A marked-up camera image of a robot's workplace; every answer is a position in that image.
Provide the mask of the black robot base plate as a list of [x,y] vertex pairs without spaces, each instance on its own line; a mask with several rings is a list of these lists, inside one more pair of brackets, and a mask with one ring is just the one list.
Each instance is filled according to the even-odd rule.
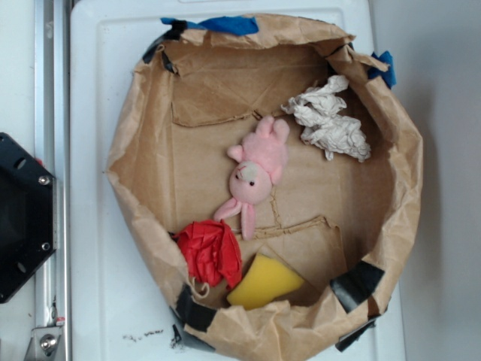
[[1,133],[1,303],[54,253],[55,177]]

